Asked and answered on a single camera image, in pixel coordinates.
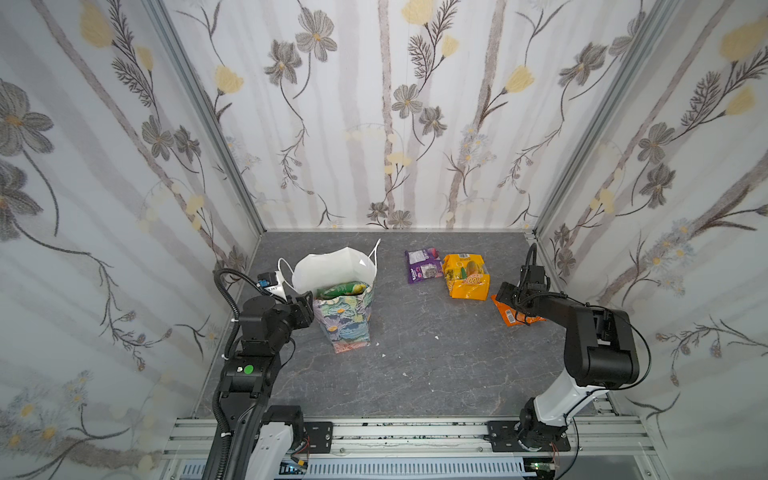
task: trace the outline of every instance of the white rope handle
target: white rope handle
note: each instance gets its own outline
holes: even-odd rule
[[[293,268],[291,268],[290,263],[288,263],[288,260],[282,257],[280,257],[277,261],[277,271],[280,272],[280,275],[282,275],[284,279],[286,278],[286,275],[285,273],[283,273],[283,270],[280,268],[280,262],[285,262],[286,265],[288,266],[288,270],[290,270],[290,279],[293,282]],[[296,291],[296,289],[293,288],[293,285],[291,285],[290,282],[288,282],[288,280],[283,280],[283,282],[288,283],[288,286],[291,287],[292,290]]]
[[[376,259],[377,255],[378,255],[378,251],[377,250],[379,249],[379,243],[381,243],[381,242],[382,242],[382,239],[379,238],[379,241],[376,242],[376,246],[373,247],[373,250],[371,250],[371,253],[368,254],[368,258],[370,258],[371,255],[373,255],[373,264],[376,265],[377,268],[379,267],[378,261]]]

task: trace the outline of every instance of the purple snack package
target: purple snack package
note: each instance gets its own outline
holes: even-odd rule
[[[408,265],[408,283],[442,276],[440,254],[434,248],[406,252],[406,264]]]

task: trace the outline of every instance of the orange package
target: orange package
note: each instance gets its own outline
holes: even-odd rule
[[[542,320],[546,320],[542,316],[526,317],[522,313],[512,309],[512,307],[510,307],[506,303],[497,302],[496,295],[491,295],[491,300],[493,300],[493,303],[496,305],[496,308],[498,308],[498,312],[502,315],[502,319],[504,319],[504,323],[506,323],[507,326],[518,325],[520,323],[541,322]]]
[[[442,272],[451,298],[486,300],[491,276],[480,255],[451,253],[442,261]]]

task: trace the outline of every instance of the green snack package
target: green snack package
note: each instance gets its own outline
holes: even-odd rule
[[[332,286],[329,289],[319,291],[317,298],[319,300],[332,300],[342,295],[359,295],[368,288],[368,285],[362,282],[348,282]]]

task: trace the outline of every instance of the floral wallpaper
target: floral wallpaper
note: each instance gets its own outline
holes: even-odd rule
[[[6,3],[0,53],[3,473],[155,478],[257,237],[141,4]]]
[[[620,400],[670,475],[762,478],[768,9],[683,2],[670,25],[538,238],[570,295],[649,341]]]
[[[377,230],[534,227],[653,6],[165,4],[266,226]]]

